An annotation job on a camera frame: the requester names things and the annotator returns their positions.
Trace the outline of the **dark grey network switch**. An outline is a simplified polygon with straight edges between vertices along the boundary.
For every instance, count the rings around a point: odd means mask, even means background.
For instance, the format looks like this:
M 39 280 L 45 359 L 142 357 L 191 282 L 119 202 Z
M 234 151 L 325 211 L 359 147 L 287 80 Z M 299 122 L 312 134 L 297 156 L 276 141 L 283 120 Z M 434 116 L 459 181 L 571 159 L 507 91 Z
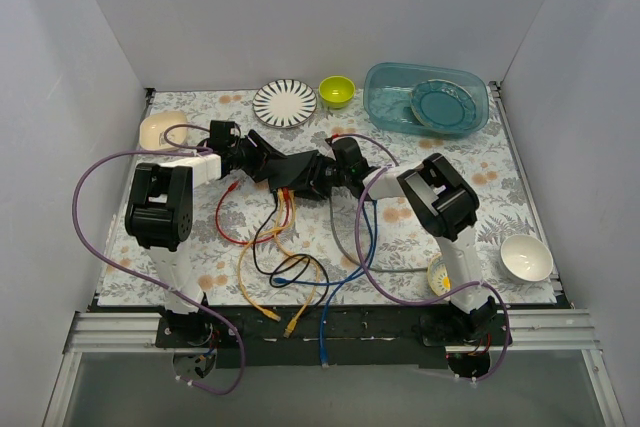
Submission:
M 317 150 L 310 150 L 269 160 L 265 165 L 269 190 L 275 192 L 280 189 L 290 191 L 308 189 L 310 174 L 317 156 Z

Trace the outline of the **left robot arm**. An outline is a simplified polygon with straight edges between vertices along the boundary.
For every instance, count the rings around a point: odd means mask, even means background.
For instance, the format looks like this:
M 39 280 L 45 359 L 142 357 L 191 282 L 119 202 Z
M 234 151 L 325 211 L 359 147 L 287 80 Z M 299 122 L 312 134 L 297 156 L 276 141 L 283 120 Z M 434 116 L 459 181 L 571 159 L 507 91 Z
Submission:
M 271 162 L 285 158 L 255 130 L 242 136 L 236 123 L 213 121 L 209 137 L 192 155 L 136 166 L 125 228 L 155 265 L 166 289 L 165 310 L 184 315 L 178 334 L 188 345 L 203 346 L 213 333 L 211 320 L 197 312 L 204 292 L 190 263 L 194 190 L 234 170 L 261 181 Z

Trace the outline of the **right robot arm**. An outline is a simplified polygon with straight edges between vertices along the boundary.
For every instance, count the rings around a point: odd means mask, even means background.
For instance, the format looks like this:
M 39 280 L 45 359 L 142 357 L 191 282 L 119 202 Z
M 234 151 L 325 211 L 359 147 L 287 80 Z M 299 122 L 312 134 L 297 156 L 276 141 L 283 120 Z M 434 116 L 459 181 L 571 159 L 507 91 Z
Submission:
M 372 167 L 352 138 L 330 142 L 333 157 L 310 154 L 303 179 L 311 191 L 325 198 L 336 187 L 346 187 L 366 201 L 403 198 L 421 227 L 435 238 L 449 275 L 449 302 L 458 314 L 452 320 L 454 336 L 475 344 L 489 331 L 481 310 L 489 296 L 481 291 L 482 273 L 475 246 L 479 198 L 461 174 L 441 154 L 419 163 Z

